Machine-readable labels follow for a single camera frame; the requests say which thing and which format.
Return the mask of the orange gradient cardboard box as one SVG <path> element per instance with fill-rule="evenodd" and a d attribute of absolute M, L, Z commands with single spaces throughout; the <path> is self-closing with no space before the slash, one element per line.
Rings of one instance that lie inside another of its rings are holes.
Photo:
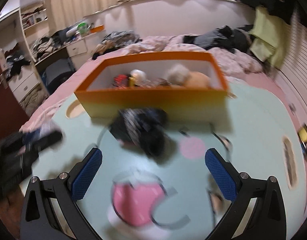
<path fill-rule="evenodd" d="M 210 77 L 208 88 L 115 88 L 113 78 L 142 70 L 148 79 L 163 77 L 175 64 Z M 91 118 L 113 118 L 120 109 L 153 107 L 174 122 L 227 122 L 229 86 L 210 53 L 163 51 L 105 59 L 77 87 L 74 94 Z"/>

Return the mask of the smartphone with video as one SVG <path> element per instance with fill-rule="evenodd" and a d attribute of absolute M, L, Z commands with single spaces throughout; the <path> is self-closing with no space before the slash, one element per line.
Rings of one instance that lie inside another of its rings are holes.
<path fill-rule="evenodd" d="M 297 131 L 298 138 L 300 141 L 301 149 L 303 151 L 303 154 L 307 157 L 307 126 L 306 124 L 303 124 L 301 128 Z"/>

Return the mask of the light green hanging garment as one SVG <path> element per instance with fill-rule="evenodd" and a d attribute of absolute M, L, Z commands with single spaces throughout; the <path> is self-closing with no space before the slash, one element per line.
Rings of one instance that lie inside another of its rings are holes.
<path fill-rule="evenodd" d="M 256 58 L 281 68 L 290 44 L 288 25 L 281 18 L 270 15 L 265 7 L 258 6 L 254 26 L 249 33 L 255 37 L 250 51 Z"/>

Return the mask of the white fluffy pompom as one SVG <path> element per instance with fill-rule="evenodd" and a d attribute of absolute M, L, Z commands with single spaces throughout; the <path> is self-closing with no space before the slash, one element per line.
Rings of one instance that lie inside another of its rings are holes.
<path fill-rule="evenodd" d="M 166 71 L 165 79 L 172 85 L 184 86 L 190 77 L 190 70 L 182 64 L 175 64 Z"/>

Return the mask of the dark clothes pile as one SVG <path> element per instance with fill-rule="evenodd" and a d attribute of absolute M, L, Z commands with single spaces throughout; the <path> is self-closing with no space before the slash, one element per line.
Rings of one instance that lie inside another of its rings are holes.
<path fill-rule="evenodd" d="M 193 44 L 205 50 L 222 48 L 231 53 L 235 53 L 236 50 L 246 53 L 253 42 L 253 38 L 249 35 L 249 31 L 252 29 L 253 25 L 244 25 L 238 28 L 225 25 L 203 35 L 185 35 L 183 43 Z"/>

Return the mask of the red charm packet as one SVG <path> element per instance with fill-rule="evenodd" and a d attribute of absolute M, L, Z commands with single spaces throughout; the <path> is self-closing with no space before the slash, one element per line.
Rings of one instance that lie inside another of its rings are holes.
<path fill-rule="evenodd" d="M 118 88 L 129 87 L 129 76 L 125 74 L 119 74 L 113 78 L 113 86 Z"/>

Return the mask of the patterned clothes heap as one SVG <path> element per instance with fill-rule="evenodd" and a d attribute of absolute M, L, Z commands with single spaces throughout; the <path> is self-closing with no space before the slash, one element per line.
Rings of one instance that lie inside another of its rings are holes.
<path fill-rule="evenodd" d="M 114 31 L 104 37 L 102 42 L 90 52 L 91 59 L 96 60 L 99 56 L 127 47 L 130 44 L 141 42 L 141 37 L 134 31 Z"/>

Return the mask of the tan plush toy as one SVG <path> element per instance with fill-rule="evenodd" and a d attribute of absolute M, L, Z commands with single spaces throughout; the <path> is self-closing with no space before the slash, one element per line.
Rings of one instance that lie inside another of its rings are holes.
<path fill-rule="evenodd" d="M 189 72 L 188 78 L 184 82 L 186 88 L 208 88 L 210 77 L 200 72 Z"/>

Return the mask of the black lace fabric pouch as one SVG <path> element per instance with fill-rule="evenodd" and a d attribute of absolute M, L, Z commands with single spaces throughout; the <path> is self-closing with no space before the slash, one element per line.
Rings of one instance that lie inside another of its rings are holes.
<path fill-rule="evenodd" d="M 148 157 L 160 157 L 165 149 L 167 113 L 159 108 L 121 109 L 109 125 L 110 133 L 124 144 L 133 144 Z"/>

